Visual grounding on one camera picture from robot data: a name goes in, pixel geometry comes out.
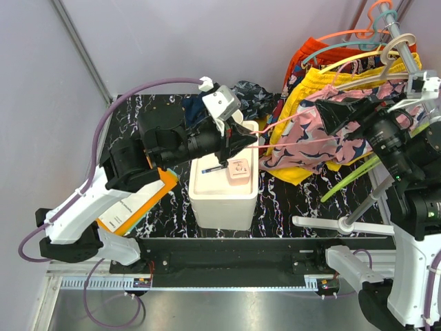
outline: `styrofoam cooler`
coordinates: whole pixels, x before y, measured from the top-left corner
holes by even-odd
[[[252,131],[258,130],[255,121],[244,121],[242,125]],[[232,158],[235,159],[248,160],[251,173],[248,184],[230,185],[227,169],[203,174],[203,170],[219,166],[214,154],[192,161],[189,198],[196,221],[202,228],[248,230],[251,227],[258,194],[258,148],[245,148]]]

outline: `black marble surface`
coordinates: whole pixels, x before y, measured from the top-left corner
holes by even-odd
[[[155,111],[180,103],[190,95],[137,95],[124,103],[114,114],[105,138],[104,149],[115,141],[128,138],[137,129],[136,118],[140,112]],[[294,186],[274,178],[267,172],[259,174],[259,195],[250,231],[200,229],[189,202],[189,162],[176,166],[178,185],[161,199],[139,222],[134,231],[138,237],[336,237],[333,230],[297,228],[292,216],[337,219],[348,215],[371,192],[367,175],[357,179],[344,190],[335,194],[326,203],[320,198],[342,178],[350,174],[361,163],[343,166],[339,172],[326,170],[320,175],[310,176],[300,185]],[[377,205],[370,208],[360,221],[381,223]]]

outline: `white wall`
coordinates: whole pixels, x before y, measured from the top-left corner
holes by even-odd
[[[17,247],[83,181],[104,102],[48,0],[3,0],[0,45],[0,330],[22,331],[47,266]]]
[[[416,36],[423,69],[434,69],[441,76],[441,1],[414,1],[402,22],[403,32]]]
[[[113,94],[165,77],[246,79],[280,92],[310,36],[346,30],[358,0],[63,0]],[[360,22],[367,25],[364,17]],[[154,92],[195,92],[164,86]]]

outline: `clothes hanger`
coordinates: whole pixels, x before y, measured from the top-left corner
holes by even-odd
[[[321,50],[318,50],[317,52],[312,53],[311,55],[309,55],[306,59],[304,59],[302,61],[302,64],[305,65],[306,63],[308,63],[311,59],[314,59],[315,64],[317,64],[317,59],[316,56],[319,55],[320,53],[326,52],[327,50],[332,50],[334,48],[339,48],[339,47],[346,47],[346,46],[351,46],[351,45],[376,45],[376,46],[386,46],[385,43],[380,43],[377,41],[348,41],[347,43],[338,43],[336,45],[332,45],[332,46],[328,46],[325,48],[322,48]]]
[[[382,53],[383,53],[383,50],[380,50],[380,47],[378,47],[377,50],[374,50],[372,52],[366,52],[366,53],[362,53],[362,54],[357,54],[357,55],[354,55],[352,57],[348,57],[346,59],[343,59],[343,60],[341,60],[339,62],[335,62],[333,64],[330,64],[326,68],[323,68],[322,70],[320,70],[318,73],[319,74],[324,74],[325,72],[333,70],[333,69],[335,69],[335,68],[337,68],[337,67],[339,67],[341,65],[344,65],[345,63],[349,63],[349,62],[352,62],[352,61],[355,61],[355,60],[363,59],[365,57],[374,57],[376,55],[381,55]],[[399,56],[400,53],[396,52],[395,50],[391,50],[389,52],[389,55]]]
[[[380,5],[381,3],[387,3],[389,5],[389,9],[392,9],[392,6],[393,6],[392,0],[379,0],[379,1],[375,2],[370,7],[369,11],[367,12],[367,16],[369,17],[370,23],[369,23],[369,25],[367,26],[366,29],[346,30],[346,31],[331,33],[331,34],[328,34],[328,35],[323,36],[321,38],[318,38],[317,41],[322,41],[322,40],[325,40],[325,39],[328,39],[328,38],[338,37],[338,36],[341,36],[341,35],[344,35],[344,34],[353,34],[353,33],[355,33],[356,36],[359,39],[369,39],[369,38],[371,38],[373,36],[373,34],[375,33],[375,30],[373,30],[373,28],[371,28],[372,24],[374,23],[374,18],[372,17],[372,10],[377,5]],[[389,34],[389,31],[386,31],[386,32],[382,31],[380,33]]]
[[[376,6],[381,5],[382,3],[387,3],[389,5],[389,9],[392,9],[393,3],[392,0],[379,0],[375,2],[370,9],[367,12],[367,16],[369,17],[369,25],[367,26],[367,29],[371,29],[371,26],[373,25],[374,18],[372,17],[372,10],[375,9]],[[366,32],[356,32],[356,37],[359,39],[369,39],[373,36],[373,32],[370,35],[366,35]]]
[[[372,36],[372,38],[370,39],[370,41],[374,41],[375,40],[375,38],[377,37],[377,24],[378,24],[378,21],[381,19],[381,18],[383,18],[385,15],[388,15],[388,14],[392,14],[393,16],[394,16],[394,19],[395,20],[397,20],[398,19],[398,13],[395,11],[395,10],[386,10],[385,12],[382,12],[381,14],[379,14],[378,15],[378,17],[375,19],[375,21],[373,22],[373,24],[372,24],[372,28],[373,28],[373,31],[374,31],[374,33],[373,33],[373,36]],[[369,48],[369,47],[367,47],[366,45],[360,45],[360,50],[364,50],[364,51],[370,51],[370,50],[373,50],[374,48]]]
[[[352,33],[356,33],[356,32],[372,32],[372,33],[374,33],[373,30],[368,30],[368,29],[346,30],[346,31],[340,31],[340,32],[336,32],[336,33],[327,34],[326,36],[323,36],[323,37],[316,39],[316,41],[322,41],[322,40],[325,40],[328,38],[338,37],[338,36],[342,36],[344,34],[349,34],[349,33],[352,34]],[[384,31],[384,30],[382,30],[382,31],[378,30],[377,32],[383,33],[383,34],[390,34],[389,31]]]
[[[411,33],[404,33],[401,34],[399,37],[392,39],[391,42],[389,42],[383,49],[380,60],[384,64],[384,68],[382,72],[376,76],[373,77],[367,77],[364,79],[359,79],[357,81],[352,81],[350,83],[342,84],[340,86],[337,86],[337,89],[339,90],[346,90],[348,88],[355,88],[360,85],[364,85],[367,83],[373,83],[375,81],[387,81],[391,79],[406,79],[409,78],[408,72],[402,72],[398,74],[389,74],[389,70],[393,63],[395,62],[394,58],[389,57],[389,53],[391,52],[391,49],[397,46],[399,43],[407,42],[409,46],[412,46],[416,43],[416,37]]]

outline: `cable tie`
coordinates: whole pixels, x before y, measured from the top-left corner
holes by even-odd
[[[425,317],[424,315],[422,315],[421,317],[422,317],[422,319],[424,319],[424,322],[426,322],[429,325],[433,325],[433,321],[430,317],[428,318],[428,317]]]
[[[438,276],[441,275],[441,269],[433,269],[431,266],[429,267],[429,271],[433,272],[434,274],[437,274]]]
[[[82,197],[85,197],[85,193],[82,193],[81,190],[80,190],[79,188],[76,188],[76,189],[75,189],[75,192],[76,192],[78,195],[81,195]]]

